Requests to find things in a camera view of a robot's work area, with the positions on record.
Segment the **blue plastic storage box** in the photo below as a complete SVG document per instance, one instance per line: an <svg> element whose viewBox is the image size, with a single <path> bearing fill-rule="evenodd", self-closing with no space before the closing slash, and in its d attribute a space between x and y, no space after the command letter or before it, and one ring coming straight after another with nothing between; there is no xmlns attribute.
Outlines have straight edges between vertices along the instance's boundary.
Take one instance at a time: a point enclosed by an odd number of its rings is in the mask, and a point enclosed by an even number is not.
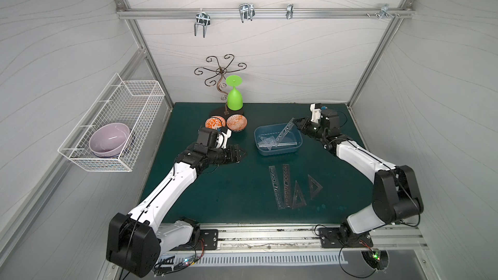
<svg viewBox="0 0 498 280"><path fill-rule="evenodd" d="M276 156L297 152L302 146L303 138L295 125L271 124L257 127L254 139L258 152L262 156Z"/></svg>

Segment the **thin clear straight ruler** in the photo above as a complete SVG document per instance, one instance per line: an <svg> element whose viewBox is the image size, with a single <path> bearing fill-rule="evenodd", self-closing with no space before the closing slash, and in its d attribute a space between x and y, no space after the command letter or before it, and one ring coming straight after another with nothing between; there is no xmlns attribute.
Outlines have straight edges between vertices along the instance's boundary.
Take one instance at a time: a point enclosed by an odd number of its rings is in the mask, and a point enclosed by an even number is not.
<svg viewBox="0 0 498 280"><path fill-rule="evenodd" d="M273 145L265 144L265 143L258 143L257 146L260 149L271 150L271 149L277 149L277 148L296 147L296 146L298 146L298 143L297 142L293 142L293 143L279 143L279 144L273 144Z"/></svg>

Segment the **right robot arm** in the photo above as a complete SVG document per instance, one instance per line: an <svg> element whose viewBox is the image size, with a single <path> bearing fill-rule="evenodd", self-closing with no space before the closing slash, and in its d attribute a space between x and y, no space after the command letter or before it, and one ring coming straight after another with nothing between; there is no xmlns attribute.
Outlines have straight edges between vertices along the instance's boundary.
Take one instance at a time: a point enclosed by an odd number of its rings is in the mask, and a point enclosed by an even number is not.
<svg viewBox="0 0 498 280"><path fill-rule="evenodd" d="M349 163L373 185L372 202L348 216L339 228L344 239L358 237L394 222L403 223L424 212L424 204L414 170L407 165L387 162L361 147L341 131L330 128L328 120L320 124L310 118L293 121L306 136L320 141L325 150Z"/></svg>

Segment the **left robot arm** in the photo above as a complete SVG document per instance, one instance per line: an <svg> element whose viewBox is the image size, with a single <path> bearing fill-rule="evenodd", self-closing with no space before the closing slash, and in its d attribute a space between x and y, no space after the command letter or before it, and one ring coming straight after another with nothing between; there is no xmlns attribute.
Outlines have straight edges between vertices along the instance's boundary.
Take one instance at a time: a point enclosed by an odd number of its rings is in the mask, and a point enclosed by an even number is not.
<svg viewBox="0 0 498 280"><path fill-rule="evenodd" d="M194 145L180 153L168 175L140 204L127 214L117 213L110 221L106 260L145 277L160 256L192 239L197 224L177 220L166 229L160 225L182 193L210 165L239 163L246 156L239 145L197 152Z"/></svg>

